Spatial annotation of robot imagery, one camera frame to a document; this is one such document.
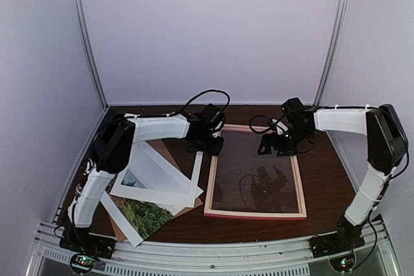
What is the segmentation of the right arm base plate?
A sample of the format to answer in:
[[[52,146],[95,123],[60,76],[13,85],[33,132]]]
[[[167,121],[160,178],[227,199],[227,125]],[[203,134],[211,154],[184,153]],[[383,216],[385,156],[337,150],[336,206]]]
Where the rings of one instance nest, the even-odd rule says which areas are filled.
[[[350,252],[355,248],[365,245],[365,240],[358,237],[355,241],[342,242],[337,233],[328,235],[314,235],[309,239],[310,248],[314,258],[336,255],[342,252]]]

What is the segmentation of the white mat board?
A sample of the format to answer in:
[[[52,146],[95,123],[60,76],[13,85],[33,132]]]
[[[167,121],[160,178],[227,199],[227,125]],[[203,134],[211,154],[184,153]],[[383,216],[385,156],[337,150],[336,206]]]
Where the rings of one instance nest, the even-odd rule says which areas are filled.
[[[152,202],[193,206],[196,199],[203,153],[197,152],[191,178],[170,164],[147,142],[133,145],[127,168],[121,171],[111,195]]]

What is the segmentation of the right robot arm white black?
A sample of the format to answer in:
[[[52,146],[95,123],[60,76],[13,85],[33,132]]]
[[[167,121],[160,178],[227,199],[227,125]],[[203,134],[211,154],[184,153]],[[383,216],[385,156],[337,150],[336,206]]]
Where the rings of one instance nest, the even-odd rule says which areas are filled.
[[[357,194],[337,224],[331,244],[345,251],[361,235],[362,226],[379,205],[402,160],[409,160],[409,143],[394,106],[312,106],[291,98],[278,119],[269,118],[257,153],[298,154],[298,145],[316,131],[361,134],[367,138],[367,173]]]

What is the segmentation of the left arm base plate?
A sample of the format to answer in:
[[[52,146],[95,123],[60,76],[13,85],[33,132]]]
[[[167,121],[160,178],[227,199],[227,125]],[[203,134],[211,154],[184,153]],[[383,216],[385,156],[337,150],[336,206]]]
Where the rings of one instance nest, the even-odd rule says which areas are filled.
[[[99,259],[111,259],[115,244],[115,239],[97,235],[87,235],[80,238],[77,235],[64,235],[60,239],[59,247]]]

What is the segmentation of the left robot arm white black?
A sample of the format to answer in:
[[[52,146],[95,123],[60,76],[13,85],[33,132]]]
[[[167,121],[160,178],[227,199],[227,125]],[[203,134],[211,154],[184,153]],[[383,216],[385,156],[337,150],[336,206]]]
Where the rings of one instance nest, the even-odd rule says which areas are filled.
[[[67,208],[63,220],[62,240],[80,253],[93,247],[90,227],[99,201],[110,181],[131,162],[133,149],[152,140],[185,139],[191,152],[217,156],[223,138],[217,136],[225,124],[224,111],[213,104],[201,112],[180,110],[171,114],[110,114],[101,124],[87,162],[85,183]]]

